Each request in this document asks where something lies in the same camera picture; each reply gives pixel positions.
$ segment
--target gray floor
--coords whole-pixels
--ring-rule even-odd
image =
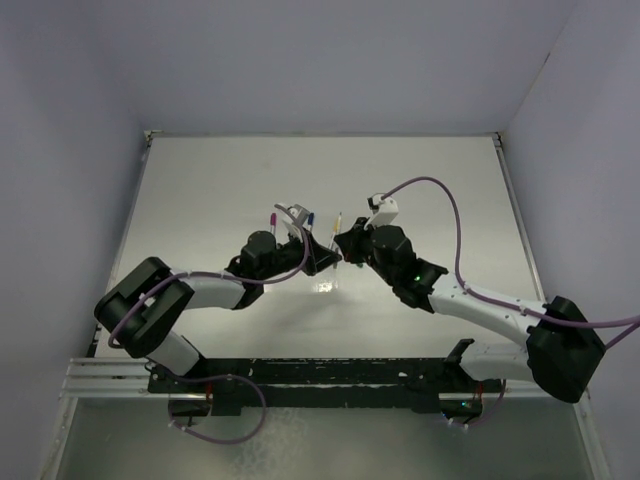
[[[247,409],[196,428],[232,437],[257,417]],[[82,400],[59,478],[592,478],[572,407],[551,399],[509,399],[467,433],[403,410],[273,409],[256,438],[232,447],[167,425],[166,400]]]

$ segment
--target gray wall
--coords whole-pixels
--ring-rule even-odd
[[[0,477],[35,478],[92,335],[141,127],[63,0],[0,2]]]
[[[578,6],[505,135],[547,295],[592,319],[640,312],[640,2]],[[609,338],[612,333],[602,333]],[[640,478],[640,334],[591,383],[616,478]]]
[[[575,0],[94,0],[145,128],[502,130]]]

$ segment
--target white table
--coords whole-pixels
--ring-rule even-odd
[[[536,291],[493,140],[474,138],[156,138],[116,280],[158,256],[171,267],[219,270],[250,233],[268,228],[276,202],[316,213],[328,243],[368,216],[366,199],[430,175],[453,191],[463,227],[463,274],[486,288],[535,299]],[[455,224],[446,196],[416,184],[395,199],[402,226],[424,259],[453,267]],[[280,228],[285,239],[284,228]],[[319,288],[329,284],[330,292]],[[342,264],[268,287],[243,311],[185,312],[176,331],[215,357],[439,357],[461,338],[503,342],[468,322],[402,305],[368,268]],[[97,357],[111,350],[106,335]]]

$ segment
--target cable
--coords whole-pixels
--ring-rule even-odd
[[[385,198],[393,195],[394,193],[402,190],[403,188],[405,188],[405,187],[407,187],[407,186],[409,186],[409,185],[411,185],[413,183],[420,182],[420,181],[431,182],[431,183],[435,183],[436,185],[438,185],[444,191],[444,193],[447,195],[447,197],[449,197],[449,201],[451,202],[451,207],[453,208],[453,215],[454,215],[455,221],[456,221],[456,255],[455,255],[454,269],[455,269],[456,279],[458,280],[458,283],[460,284],[460,286],[462,286],[464,288],[464,290],[469,295],[471,295],[472,297],[477,298],[478,300],[481,300],[481,301],[483,301],[485,303],[489,303],[491,305],[497,305],[499,307],[504,307],[504,308],[508,308],[510,310],[514,310],[514,311],[520,312],[520,306],[519,305],[516,305],[516,304],[513,304],[513,303],[509,303],[509,302],[504,302],[502,300],[497,300],[495,298],[487,297],[485,295],[477,293],[476,291],[474,291],[473,289],[468,287],[467,283],[462,278],[462,274],[460,273],[460,256],[461,256],[461,251],[462,251],[462,225],[461,225],[461,222],[460,222],[460,212],[458,210],[458,204],[457,204],[455,198],[453,197],[453,194],[451,193],[451,190],[449,190],[449,188],[444,183],[442,183],[437,178],[433,178],[433,177],[416,177],[416,178],[412,178],[411,180],[407,180],[406,182],[398,185],[397,187],[391,189],[389,192],[385,193],[382,196],[382,199],[384,200]],[[544,321],[549,322],[549,323],[554,323],[556,325],[560,325],[560,326],[563,326],[563,327],[596,329],[596,328],[617,328],[617,327],[624,327],[624,326],[627,326],[627,325],[631,325],[632,326],[632,327],[628,328],[627,330],[625,330],[624,332],[622,332],[617,337],[615,337],[613,340],[611,340],[606,345],[607,348],[613,347],[620,340],[622,340],[627,335],[629,335],[631,332],[635,331],[637,328],[640,328],[640,315],[636,315],[636,316],[629,317],[629,318],[624,318],[622,320],[610,321],[610,322],[583,323],[583,322],[576,322],[576,321],[572,321],[572,320],[560,320],[558,318],[550,317],[549,315],[538,313],[538,312],[533,311],[533,310],[531,310],[529,308],[525,308],[524,310],[522,310],[522,313],[525,314],[525,315],[531,315],[533,317],[539,318],[540,320],[544,320]]]
[[[136,314],[136,312],[143,307],[143,305],[145,304],[145,302],[147,300],[149,300],[151,297],[153,297],[158,292],[160,292],[160,291],[164,290],[165,288],[167,288],[167,286],[169,286],[169,284],[171,284],[172,282],[175,282],[176,280],[180,280],[181,278],[185,278],[185,277],[219,278],[221,280],[229,280],[231,282],[249,283],[249,284],[252,284],[252,285],[273,285],[273,284],[276,284],[276,283],[284,282],[285,280],[289,280],[294,275],[296,275],[300,270],[302,270],[302,268],[304,267],[305,263],[307,263],[307,259],[309,258],[309,238],[307,237],[307,232],[305,231],[303,226],[298,223],[298,220],[291,214],[291,212],[289,212],[286,208],[284,208],[281,205],[275,205],[275,208],[277,208],[278,210],[283,211],[286,215],[288,215],[289,218],[293,221],[293,224],[296,227],[298,227],[298,229],[302,233],[302,242],[304,244],[304,254],[302,255],[302,260],[300,261],[300,264],[296,268],[291,270],[286,275],[283,275],[282,277],[273,278],[271,280],[254,280],[252,278],[235,277],[235,276],[230,275],[230,274],[229,275],[223,275],[223,274],[221,274],[219,272],[180,272],[180,273],[175,273],[175,274],[165,278],[161,282],[159,282],[151,290],[149,290],[146,294],[144,294],[142,297],[140,297],[140,300],[138,300],[135,303],[135,305],[131,308],[131,310],[129,310],[126,313],[126,315],[124,317],[122,317],[122,320],[120,320],[120,322],[118,322],[118,324],[115,326],[115,328],[111,331],[111,335],[109,335],[109,341],[107,342],[108,345],[111,348],[122,348],[122,346],[120,346],[117,343],[115,343],[116,342],[116,337],[120,334],[122,329],[127,325],[129,320],[131,320],[131,318]]]
[[[233,375],[233,374],[214,375],[212,377],[205,377],[205,378],[185,378],[185,377],[179,377],[177,375],[174,375],[173,372],[171,372],[167,368],[165,368],[164,370],[165,370],[165,373],[167,374],[168,377],[170,377],[173,380],[176,380],[178,382],[182,382],[182,383],[192,383],[193,384],[193,383],[211,383],[211,382],[216,382],[216,381],[219,381],[219,380],[228,380],[228,379],[238,380],[239,382],[246,383],[251,388],[253,388],[255,390],[255,392],[258,394],[258,398],[260,398],[260,403],[262,404],[262,412],[260,413],[260,420],[258,421],[258,424],[249,433],[247,433],[246,435],[244,435],[242,437],[238,437],[238,438],[232,438],[232,439],[226,440],[226,439],[222,439],[222,438],[208,437],[207,435],[204,435],[202,433],[196,432],[195,430],[192,430],[191,428],[187,427],[186,425],[183,425],[182,423],[178,423],[175,420],[175,418],[173,417],[173,414],[171,413],[171,407],[169,406],[169,419],[171,420],[171,422],[170,422],[171,426],[183,431],[184,433],[188,433],[189,435],[191,435],[193,437],[199,438],[200,440],[204,440],[205,442],[214,443],[216,445],[237,445],[238,443],[243,443],[243,442],[246,442],[247,440],[250,440],[251,438],[253,438],[260,431],[262,426],[264,425],[264,421],[267,418],[267,400],[264,397],[264,394],[262,393],[262,391],[260,390],[260,387],[258,387],[258,385],[253,383],[248,378],[241,377],[239,375]]]

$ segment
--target wall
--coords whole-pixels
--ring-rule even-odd
[[[505,134],[546,293],[592,319],[640,311],[639,85],[640,3],[584,1]],[[611,350],[590,387],[620,479],[640,478],[639,342]]]
[[[575,0],[83,2],[147,129],[502,130]]]
[[[143,147],[70,1],[0,3],[0,477],[35,478]]]

